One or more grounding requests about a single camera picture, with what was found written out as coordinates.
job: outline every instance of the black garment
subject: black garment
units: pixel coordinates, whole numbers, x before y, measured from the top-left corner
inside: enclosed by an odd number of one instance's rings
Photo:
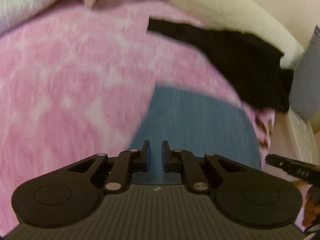
[[[259,37],[154,19],[149,19],[148,31],[198,47],[229,80],[241,100],[253,107],[289,110],[293,71],[282,70],[279,63],[283,53]]]

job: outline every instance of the blue cloth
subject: blue cloth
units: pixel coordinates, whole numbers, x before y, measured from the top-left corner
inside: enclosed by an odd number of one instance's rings
[[[164,173],[162,141],[171,149],[197,157],[211,152],[261,170],[260,152],[252,124],[242,109],[198,93],[170,87],[155,88],[150,108],[130,148],[151,143],[150,168],[132,176],[134,184],[181,184],[177,173]]]

